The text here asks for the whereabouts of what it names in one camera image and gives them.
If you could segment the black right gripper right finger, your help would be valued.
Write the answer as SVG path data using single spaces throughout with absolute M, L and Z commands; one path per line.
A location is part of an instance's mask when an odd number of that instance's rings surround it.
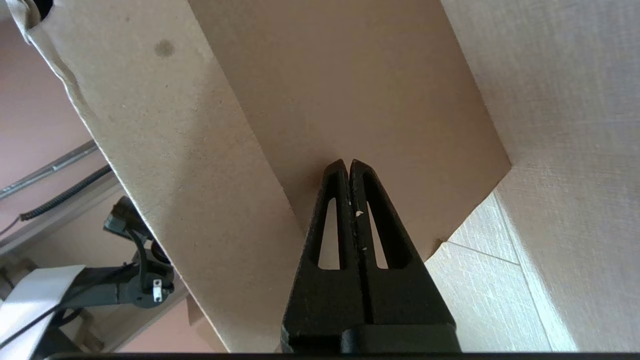
M 350 200 L 366 321 L 454 325 L 386 189 L 365 162 L 350 165 Z

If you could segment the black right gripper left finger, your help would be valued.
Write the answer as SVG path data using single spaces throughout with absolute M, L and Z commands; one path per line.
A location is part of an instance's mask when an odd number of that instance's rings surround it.
M 371 242 L 368 208 L 356 196 L 355 159 L 342 159 L 323 171 L 281 325 L 284 353 L 340 353 L 346 330 L 371 319 L 366 276 L 366 245 Z M 336 205 L 338 269 L 320 266 L 320 255 L 329 214 Z

